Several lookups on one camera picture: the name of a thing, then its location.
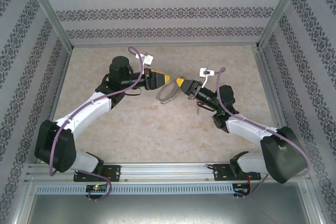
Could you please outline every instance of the enclosure wall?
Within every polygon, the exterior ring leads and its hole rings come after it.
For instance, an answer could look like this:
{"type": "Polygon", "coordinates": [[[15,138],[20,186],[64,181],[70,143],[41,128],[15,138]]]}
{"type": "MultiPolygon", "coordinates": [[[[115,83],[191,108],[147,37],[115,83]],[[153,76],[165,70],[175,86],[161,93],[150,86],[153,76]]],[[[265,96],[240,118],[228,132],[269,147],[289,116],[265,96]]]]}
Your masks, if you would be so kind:
{"type": "Polygon", "coordinates": [[[256,43],[279,0],[50,0],[72,43],[256,43]]]}
{"type": "Polygon", "coordinates": [[[301,136],[328,223],[336,222],[336,0],[291,0],[264,54],[286,123],[301,136]]]}
{"type": "Polygon", "coordinates": [[[49,118],[69,56],[37,0],[0,0],[0,223],[49,118]]]}

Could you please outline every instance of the robotic arm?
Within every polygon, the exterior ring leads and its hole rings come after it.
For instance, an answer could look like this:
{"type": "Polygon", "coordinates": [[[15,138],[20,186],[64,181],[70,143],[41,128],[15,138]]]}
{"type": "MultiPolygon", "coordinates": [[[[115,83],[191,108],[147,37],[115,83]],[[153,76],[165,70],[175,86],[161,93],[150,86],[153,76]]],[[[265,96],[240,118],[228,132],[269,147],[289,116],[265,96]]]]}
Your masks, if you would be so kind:
{"type": "MultiPolygon", "coordinates": [[[[141,57],[143,64],[151,64],[152,56],[141,55],[141,57]]],[[[97,98],[129,87],[136,82],[139,74],[139,72],[133,72],[128,58],[124,56],[115,57],[110,65],[109,74],[104,76],[95,93],[80,107],[88,102],[91,102],[90,105],[80,110],[77,114],[74,114],[74,112],[78,108],[55,122],[46,120],[41,124],[35,147],[35,156],[49,164],[51,147],[56,133],[71,115],[75,115],[59,134],[52,166],[61,173],[68,169],[73,169],[101,175],[103,160],[90,153],[76,152],[75,141],[90,123],[102,114],[112,110],[124,98],[125,93],[122,92],[99,100],[97,98]]],[[[170,77],[164,73],[145,68],[140,81],[135,85],[134,89],[140,87],[144,87],[146,90],[157,89],[165,85],[169,79],[170,77]]]]}
{"type": "MultiPolygon", "coordinates": [[[[206,77],[206,80],[208,76],[213,75],[214,71],[201,68],[200,76],[206,77]]],[[[208,110],[216,112],[213,115],[213,120],[218,129],[240,135],[261,147],[262,156],[241,152],[230,160],[230,169],[236,176],[240,173],[265,173],[277,182],[285,183],[307,168],[306,159],[296,148],[263,129],[269,129],[280,134],[302,150],[294,132],[288,127],[280,129],[266,127],[239,114],[233,107],[235,98],[231,86],[223,85],[219,87],[219,96],[226,109],[237,116],[232,116],[223,110],[218,100],[217,91],[213,92],[205,88],[205,82],[201,83],[185,78],[177,78],[176,82],[183,93],[188,96],[188,99],[196,99],[198,106],[206,109],[209,107],[208,110]]]]}
{"type": "MultiPolygon", "coordinates": [[[[147,65],[150,65],[153,59],[150,55],[141,55],[141,58],[143,64],[147,65]]],[[[205,77],[206,80],[208,76],[214,74],[214,71],[208,71],[206,68],[201,69],[200,72],[200,76],[205,77]]],[[[110,65],[109,73],[104,76],[102,83],[84,103],[85,105],[79,107],[80,110],[76,109],[55,122],[46,120],[41,124],[35,156],[47,164],[52,163],[53,168],[59,172],[73,169],[102,175],[103,160],[90,153],[76,152],[75,141],[79,134],[96,118],[112,110],[124,98],[124,88],[137,82],[134,89],[144,87],[146,90],[154,90],[164,86],[169,80],[168,75],[154,69],[145,68],[142,73],[134,73],[128,58],[115,57],[110,65]],[[102,98],[116,91],[120,91],[120,93],[102,98]]],[[[235,99],[230,86],[219,87],[218,94],[217,91],[213,92],[204,87],[206,81],[201,83],[192,79],[177,78],[176,82],[189,99],[196,99],[199,106],[208,107],[207,109],[216,112],[213,115],[213,120],[217,128],[227,133],[240,135],[261,147],[262,156],[241,152],[230,160],[230,170],[236,177],[241,173],[267,173],[277,182],[285,183],[307,168],[306,158],[303,157],[304,152],[294,132],[288,127],[280,129],[266,127],[239,114],[233,107],[235,99]],[[223,110],[218,97],[221,98],[220,101],[230,113],[223,110]],[[276,136],[265,129],[272,130],[279,135],[276,136]],[[292,141],[301,150],[298,151],[281,137],[292,141]]]]}

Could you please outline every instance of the white cable connector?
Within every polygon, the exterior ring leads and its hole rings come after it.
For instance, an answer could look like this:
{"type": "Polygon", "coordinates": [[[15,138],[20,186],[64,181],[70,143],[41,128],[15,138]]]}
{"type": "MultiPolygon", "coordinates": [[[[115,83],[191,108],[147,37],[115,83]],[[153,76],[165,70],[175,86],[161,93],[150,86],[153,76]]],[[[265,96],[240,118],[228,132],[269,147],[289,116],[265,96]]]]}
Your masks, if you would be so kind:
{"type": "Polygon", "coordinates": [[[142,65],[145,66],[150,66],[152,64],[152,61],[153,61],[153,56],[150,55],[150,54],[147,54],[145,53],[144,55],[143,54],[140,54],[141,55],[141,58],[142,58],[142,65]]]}
{"type": "Polygon", "coordinates": [[[203,82],[202,88],[205,86],[206,82],[208,81],[208,76],[215,76],[215,70],[208,70],[207,67],[202,67],[199,69],[200,77],[205,78],[203,82]]]}

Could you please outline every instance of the black bracket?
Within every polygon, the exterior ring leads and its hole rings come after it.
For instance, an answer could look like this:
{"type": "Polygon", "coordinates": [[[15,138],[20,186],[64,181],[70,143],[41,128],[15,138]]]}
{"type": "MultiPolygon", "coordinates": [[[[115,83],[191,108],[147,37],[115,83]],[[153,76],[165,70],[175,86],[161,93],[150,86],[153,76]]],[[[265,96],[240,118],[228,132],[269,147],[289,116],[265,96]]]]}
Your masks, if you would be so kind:
{"type": "Polygon", "coordinates": [[[214,164],[208,165],[209,169],[213,170],[215,181],[237,181],[237,180],[261,180],[260,173],[239,173],[234,174],[230,169],[230,164],[214,164]]]}
{"type": "MultiPolygon", "coordinates": [[[[111,182],[119,182],[120,172],[120,165],[104,165],[101,175],[108,178],[111,182]]],[[[75,171],[74,182],[106,182],[106,180],[75,171]]]]}

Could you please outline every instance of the aluminum frame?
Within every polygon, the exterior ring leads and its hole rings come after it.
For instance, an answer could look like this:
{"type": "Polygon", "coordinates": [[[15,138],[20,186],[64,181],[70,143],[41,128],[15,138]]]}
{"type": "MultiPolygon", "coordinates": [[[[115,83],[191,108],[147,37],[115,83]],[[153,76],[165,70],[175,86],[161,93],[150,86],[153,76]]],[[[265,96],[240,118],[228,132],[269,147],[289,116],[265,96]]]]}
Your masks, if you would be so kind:
{"type": "Polygon", "coordinates": [[[38,0],[39,4],[41,5],[43,11],[45,12],[46,16],[50,20],[53,28],[55,29],[58,37],[62,41],[63,45],[66,47],[67,51],[71,51],[73,49],[73,45],[71,40],[65,31],[61,21],[59,20],[54,8],[52,7],[49,0],[38,0]]]}
{"type": "MultiPolygon", "coordinates": [[[[215,163],[125,163],[120,165],[120,181],[112,182],[113,185],[200,185],[211,186],[223,184],[232,185],[232,181],[218,182],[214,180],[213,171],[207,168],[208,164],[215,163]]],[[[11,224],[24,224],[29,221],[29,214],[34,205],[39,185],[89,185],[95,183],[77,183],[73,180],[73,171],[57,173],[49,176],[47,164],[30,164],[25,177],[23,190],[18,200],[11,224]]],[[[234,183],[245,183],[240,180],[234,183]]],[[[266,183],[277,183],[270,178],[266,183]]],[[[293,178],[290,182],[298,183],[301,197],[311,224],[325,224],[325,218],[319,205],[317,195],[309,176],[293,178]]]]}
{"type": "Polygon", "coordinates": [[[275,26],[278,24],[279,19],[283,15],[287,5],[290,3],[290,0],[280,0],[276,6],[274,12],[271,15],[262,35],[258,41],[258,48],[263,49],[267,44],[269,37],[271,36],[275,26]]]}

